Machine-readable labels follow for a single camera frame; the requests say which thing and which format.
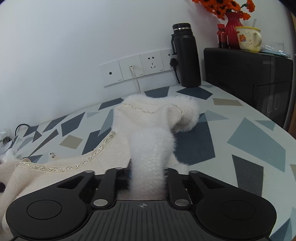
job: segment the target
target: black water bottle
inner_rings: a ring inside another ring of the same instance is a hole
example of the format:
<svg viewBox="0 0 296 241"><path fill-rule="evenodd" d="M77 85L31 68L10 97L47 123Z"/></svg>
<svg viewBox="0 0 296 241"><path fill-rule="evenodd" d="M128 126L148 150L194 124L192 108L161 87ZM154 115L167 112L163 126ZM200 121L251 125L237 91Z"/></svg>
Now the black water bottle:
<svg viewBox="0 0 296 241"><path fill-rule="evenodd" d="M201 85L200 63L198 59L195 37L189 23L173 25L173 54L178 57L180 82L183 87L198 87Z"/></svg>

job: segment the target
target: light switch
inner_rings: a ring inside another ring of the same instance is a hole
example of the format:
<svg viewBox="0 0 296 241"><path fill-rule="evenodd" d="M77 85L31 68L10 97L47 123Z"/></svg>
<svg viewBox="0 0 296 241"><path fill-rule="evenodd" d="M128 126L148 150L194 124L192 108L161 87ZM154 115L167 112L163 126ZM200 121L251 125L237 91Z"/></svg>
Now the light switch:
<svg viewBox="0 0 296 241"><path fill-rule="evenodd" d="M123 81L118 60L99 66L104 86Z"/></svg>

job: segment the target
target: geometric pattern tablecloth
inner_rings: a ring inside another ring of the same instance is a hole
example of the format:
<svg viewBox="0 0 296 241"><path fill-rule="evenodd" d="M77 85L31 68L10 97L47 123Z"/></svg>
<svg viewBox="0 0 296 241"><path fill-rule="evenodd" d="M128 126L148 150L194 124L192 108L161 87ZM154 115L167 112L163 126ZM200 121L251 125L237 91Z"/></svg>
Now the geometric pattern tablecloth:
<svg viewBox="0 0 296 241"><path fill-rule="evenodd" d="M190 132L176 134L178 160L188 164L190 170L199 170L269 200L277 211L271 240L288 241L296 235L296 141L286 131L206 82L197 88L176 85L142 94L197 98L200 121ZM113 109L124 99L22 129L12 148L19 159L28 157L39 164L51 158L85 154L110 132Z"/></svg>

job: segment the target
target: ceramic mug with floral print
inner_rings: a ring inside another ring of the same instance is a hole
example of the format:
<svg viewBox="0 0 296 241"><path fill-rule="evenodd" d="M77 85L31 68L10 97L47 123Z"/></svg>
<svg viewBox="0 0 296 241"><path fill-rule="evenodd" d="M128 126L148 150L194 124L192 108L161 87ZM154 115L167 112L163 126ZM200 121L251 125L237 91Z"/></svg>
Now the ceramic mug with floral print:
<svg viewBox="0 0 296 241"><path fill-rule="evenodd" d="M242 50L259 52L261 50L262 36L260 29L252 27L236 27L239 47Z"/></svg>

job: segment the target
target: bottle lid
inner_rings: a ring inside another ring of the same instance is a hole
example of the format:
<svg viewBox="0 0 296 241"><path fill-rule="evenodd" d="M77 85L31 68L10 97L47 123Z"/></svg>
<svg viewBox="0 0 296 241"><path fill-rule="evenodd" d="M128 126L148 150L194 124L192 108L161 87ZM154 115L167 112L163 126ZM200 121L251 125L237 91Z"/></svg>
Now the bottle lid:
<svg viewBox="0 0 296 241"><path fill-rule="evenodd" d="M218 28L225 29L225 25L224 25L224 24L221 24L221 23L219 23L219 24L218 24Z"/></svg>
<svg viewBox="0 0 296 241"><path fill-rule="evenodd" d="M189 23L177 23L173 25L174 33L182 32L182 31L189 31L191 32L191 25Z"/></svg>

